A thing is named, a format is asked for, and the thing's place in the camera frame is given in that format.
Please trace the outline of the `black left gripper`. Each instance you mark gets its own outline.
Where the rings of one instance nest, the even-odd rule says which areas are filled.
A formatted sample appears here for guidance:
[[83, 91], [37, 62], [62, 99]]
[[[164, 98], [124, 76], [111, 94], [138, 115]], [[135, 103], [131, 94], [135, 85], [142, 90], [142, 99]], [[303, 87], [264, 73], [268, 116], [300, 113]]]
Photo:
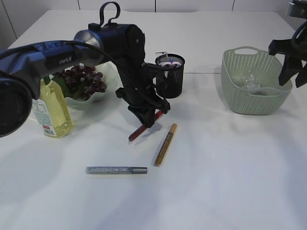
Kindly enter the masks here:
[[116, 96], [128, 103], [128, 110], [143, 125], [150, 128], [155, 123], [155, 109], [167, 114], [170, 110], [170, 103], [166, 98], [160, 98], [155, 88], [150, 85], [150, 79], [142, 69], [143, 62], [134, 63], [129, 57], [115, 59], [123, 85], [122, 88], [116, 90]]

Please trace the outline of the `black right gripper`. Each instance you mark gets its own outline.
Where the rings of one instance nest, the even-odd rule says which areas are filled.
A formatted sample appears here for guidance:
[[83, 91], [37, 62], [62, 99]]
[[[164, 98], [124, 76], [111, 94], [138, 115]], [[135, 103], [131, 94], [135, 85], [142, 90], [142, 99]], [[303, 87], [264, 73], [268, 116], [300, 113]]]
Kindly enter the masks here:
[[283, 67], [279, 75], [279, 85], [284, 86], [297, 74], [295, 85], [297, 88], [307, 83], [307, 22], [304, 22], [295, 31], [291, 39], [272, 40], [269, 45], [269, 54], [284, 56]]

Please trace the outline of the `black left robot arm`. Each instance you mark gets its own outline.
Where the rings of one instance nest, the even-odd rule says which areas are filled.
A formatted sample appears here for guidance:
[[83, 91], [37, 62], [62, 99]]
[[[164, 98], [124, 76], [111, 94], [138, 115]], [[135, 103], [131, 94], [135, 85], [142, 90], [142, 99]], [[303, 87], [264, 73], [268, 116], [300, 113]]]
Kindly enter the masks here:
[[164, 68], [146, 63], [145, 34], [134, 24], [90, 24], [72, 41], [45, 41], [0, 53], [0, 135], [7, 136], [27, 120], [32, 101], [40, 96], [43, 77], [79, 63], [97, 66], [112, 62], [122, 88], [118, 98], [139, 121], [151, 127], [156, 110], [167, 113], [170, 104], [155, 92], [153, 79], [164, 76]]

